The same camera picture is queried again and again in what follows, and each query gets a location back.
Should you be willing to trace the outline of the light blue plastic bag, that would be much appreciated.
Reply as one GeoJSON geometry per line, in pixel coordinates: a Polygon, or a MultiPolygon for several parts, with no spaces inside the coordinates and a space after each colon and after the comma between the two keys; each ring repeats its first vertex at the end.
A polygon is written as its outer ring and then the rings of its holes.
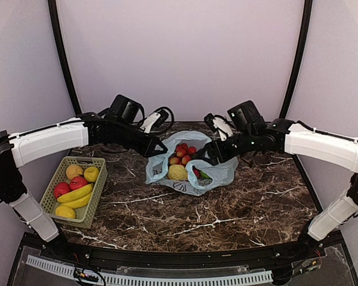
{"type": "Polygon", "coordinates": [[[183,194],[201,196],[204,193],[219,187],[231,184],[238,167],[238,159],[235,157],[225,163],[213,166],[203,160],[192,160],[185,167],[188,173],[187,180],[170,180],[168,178],[169,158],[174,154],[175,148],[180,143],[201,149],[211,142],[211,138],[202,132],[184,130],[172,134],[163,143],[167,147],[166,154],[149,158],[146,166],[146,184],[167,186],[183,194]],[[211,178],[204,179],[201,173],[208,174],[211,178]]]}

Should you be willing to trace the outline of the black frame post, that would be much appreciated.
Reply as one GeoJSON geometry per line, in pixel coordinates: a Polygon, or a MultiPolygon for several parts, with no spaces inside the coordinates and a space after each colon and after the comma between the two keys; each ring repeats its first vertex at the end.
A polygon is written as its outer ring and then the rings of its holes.
{"type": "Polygon", "coordinates": [[[48,11],[50,15],[51,27],[53,30],[55,47],[57,50],[58,59],[60,62],[61,71],[64,82],[72,105],[73,111],[76,115],[81,114],[81,106],[73,83],[72,74],[70,71],[67,54],[64,46],[63,34],[61,30],[60,18],[58,14],[58,7],[56,0],[47,0],[48,11]]]}
{"type": "Polygon", "coordinates": [[[308,29],[310,25],[311,12],[313,7],[313,0],[305,0],[303,6],[303,14],[301,18],[300,32],[298,36],[297,47],[295,50],[294,61],[289,76],[289,81],[283,103],[280,109],[279,117],[285,119],[288,115],[291,101],[294,95],[295,87],[297,84],[301,64],[303,60],[305,45],[307,42],[308,29]]]}

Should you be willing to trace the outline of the red apple left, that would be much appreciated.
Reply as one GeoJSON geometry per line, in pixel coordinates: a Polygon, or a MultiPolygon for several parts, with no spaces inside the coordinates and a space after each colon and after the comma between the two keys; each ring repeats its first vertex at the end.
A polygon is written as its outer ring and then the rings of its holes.
{"type": "Polygon", "coordinates": [[[67,182],[59,182],[55,187],[54,187],[54,197],[56,199],[58,199],[59,197],[61,197],[62,195],[65,195],[67,193],[71,192],[69,184],[67,182]]]}

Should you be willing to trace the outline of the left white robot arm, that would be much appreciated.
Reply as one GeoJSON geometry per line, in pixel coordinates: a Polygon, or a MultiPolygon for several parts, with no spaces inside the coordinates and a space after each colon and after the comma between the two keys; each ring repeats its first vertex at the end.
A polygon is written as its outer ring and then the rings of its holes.
{"type": "Polygon", "coordinates": [[[23,183],[19,169],[40,158],[72,148],[96,144],[118,144],[149,158],[165,154],[168,149],[150,134],[161,115],[153,113],[141,125],[135,123],[141,104],[117,95],[111,106],[99,113],[84,113],[66,121],[8,134],[0,132],[0,203],[18,213],[60,260],[72,255],[72,246],[60,236],[58,226],[42,209],[23,183]]]}

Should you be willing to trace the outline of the orange fruit in basket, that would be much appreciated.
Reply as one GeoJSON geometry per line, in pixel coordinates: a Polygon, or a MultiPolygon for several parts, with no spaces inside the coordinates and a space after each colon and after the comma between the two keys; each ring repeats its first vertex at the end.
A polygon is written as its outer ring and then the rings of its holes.
{"type": "Polygon", "coordinates": [[[71,164],[66,169],[66,176],[68,180],[72,180],[77,176],[81,176],[84,174],[83,168],[80,167],[78,164],[71,164]]]}

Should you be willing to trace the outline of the black front table rail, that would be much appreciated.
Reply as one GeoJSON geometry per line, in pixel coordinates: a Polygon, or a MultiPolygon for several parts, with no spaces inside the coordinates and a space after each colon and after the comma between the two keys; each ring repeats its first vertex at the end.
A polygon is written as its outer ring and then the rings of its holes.
{"type": "Polygon", "coordinates": [[[289,271],[297,263],[308,259],[319,259],[325,255],[323,244],[315,249],[301,248],[297,242],[284,243],[269,247],[243,250],[211,251],[194,253],[165,253],[131,250],[116,250],[108,247],[96,247],[72,243],[64,238],[56,243],[46,243],[35,234],[29,234],[28,242],[41,253],[52,258],[53,254],[95,269],[115,270],[122,266],[136,268],[162,269],[205,269],[247,265],[253,269],[289,271]]]}

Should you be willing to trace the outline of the green perforated plastic basket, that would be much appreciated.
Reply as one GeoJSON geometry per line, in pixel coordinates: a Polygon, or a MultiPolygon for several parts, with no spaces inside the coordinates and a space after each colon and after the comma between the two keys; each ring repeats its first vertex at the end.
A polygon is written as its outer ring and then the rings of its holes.
{"type": "Polygon", "coordinates": [[[65,157],[40,205],[58,223],[90,229],[106,178],[104,158],[65,157]]]}

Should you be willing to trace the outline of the lower yellow banana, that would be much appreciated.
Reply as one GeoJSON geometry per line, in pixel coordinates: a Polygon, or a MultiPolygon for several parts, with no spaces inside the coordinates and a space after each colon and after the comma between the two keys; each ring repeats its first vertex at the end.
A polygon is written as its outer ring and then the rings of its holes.
{"type": "Polygon", "coordinates": [[[77,200],[74,200],[74,201],[71,201],[68,203],[62,203],[61,206],[67,206],[72,209],[78,209],[78,208],[86,206],[89,203],[91,196],[92,196],[92,192],[90,192],[86,196],[79,198],[77,200]]]}

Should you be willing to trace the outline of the green fruit in bag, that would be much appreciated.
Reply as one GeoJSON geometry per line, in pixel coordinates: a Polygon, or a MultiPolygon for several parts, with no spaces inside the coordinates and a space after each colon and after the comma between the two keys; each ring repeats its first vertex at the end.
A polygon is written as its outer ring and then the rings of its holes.
{"type": "Polygon", "coordinates": [[[204,173],[204,172],[202,172],[201,175],[202,175],[202,177],[203,177],[204,179],[210,179],[210,178],[211,178],[208,174],[206,174],[206,173],[204,173]]]}

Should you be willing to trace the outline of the yellow bumpy fruit in bag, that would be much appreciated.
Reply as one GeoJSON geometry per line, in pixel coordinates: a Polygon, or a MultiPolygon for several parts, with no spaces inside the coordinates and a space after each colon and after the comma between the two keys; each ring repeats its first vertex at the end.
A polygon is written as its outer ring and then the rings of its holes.
{"type": "Polygon", "coordinates": [[[187,180],[188,173],[186,168],[180,164],[170,165],[168,169],[168,178],[170,180],[187,180]]]}

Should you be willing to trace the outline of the left black frame post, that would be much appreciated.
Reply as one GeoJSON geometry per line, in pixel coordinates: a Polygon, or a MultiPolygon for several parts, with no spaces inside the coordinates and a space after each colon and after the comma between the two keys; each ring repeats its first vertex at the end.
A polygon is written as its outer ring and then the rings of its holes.
{"type": "Polygon", "coordinates": [[[64,46],[63,34],[61,30],[60,18],[58,14],[58,7],[56,0],[47,0],[48,11],[50,15],[51,27],[53,30],[55,47],[57,50],[58,59],[60,62],[61,71],[64,82],[72,105],[73,111],[76,115],[81,114],[81,106],[73,83],[72,74],[70,71],[67,54],[64,46]]]}

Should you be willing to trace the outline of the yellow banana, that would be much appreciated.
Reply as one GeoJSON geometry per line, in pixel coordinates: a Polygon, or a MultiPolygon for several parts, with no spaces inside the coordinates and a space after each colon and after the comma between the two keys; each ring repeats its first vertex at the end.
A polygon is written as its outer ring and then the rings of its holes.
{"type": "Polygon", "coordinates": [[[88,184],[83,186],[82,188],[76,189],[74,191],[71,191],[65,195],[62,195],[57,199],[59,203],[68,203],[74,200],[77,200],[79,198],[82,198],[92,192],[93,190],[93,184],[88,184]]]}
{"type": "Polygon", "coordinates": [[[78,209],[78,208],[86,206],[89,203],[91,196],[92,196],[92,192],[90,192],[86,196],[79,198],[77,200],[74,200],[74,201],[71,201],[68,203],[62,203],[61,206],[67,206],[72,209],[78,209]]]}

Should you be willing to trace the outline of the yellow pear in basket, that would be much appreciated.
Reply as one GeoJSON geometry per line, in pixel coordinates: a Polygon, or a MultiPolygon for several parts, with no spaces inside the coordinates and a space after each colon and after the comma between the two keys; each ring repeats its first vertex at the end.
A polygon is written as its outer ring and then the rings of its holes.
{"type": "Polygon", "coordinates": [[[97,181],[99,173],[100,173],[100,170],[97,167],[91,166],[84,170],[84,178],[89,183],[95,183],[97,181]]]}

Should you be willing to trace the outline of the red apple right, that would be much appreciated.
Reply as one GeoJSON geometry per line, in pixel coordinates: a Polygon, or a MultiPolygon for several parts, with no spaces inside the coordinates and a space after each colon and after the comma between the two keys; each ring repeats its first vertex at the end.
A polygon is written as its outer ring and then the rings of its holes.
{"type": "Polygon", "coordinates": [[[82,176],[76,176],[70,180],[69,188],[71,191],[76,189],[82,188],[83,186],[87,185],[88,181],[82,176]]]}

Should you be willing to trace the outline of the right black frame post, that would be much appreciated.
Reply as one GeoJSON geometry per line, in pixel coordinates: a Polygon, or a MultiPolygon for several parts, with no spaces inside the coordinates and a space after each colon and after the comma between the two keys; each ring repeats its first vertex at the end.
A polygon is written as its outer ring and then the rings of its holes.
{"type": "Polygon", "coordinates": [[[285,119],[288,115],[291,101],[294,95],[295,87],[297,84],[301,64],[303,60],[305,45],[307,42],[308,29],[310,25],[311,12],[313,7],[313,0],[305,0],[303,6],[303,14],[301,18],[300,32],[298,36],[297,47],[295,50],[294,61],[289,76],[289,81],[283,103],[280,109],[279,117],[285,119]]]}

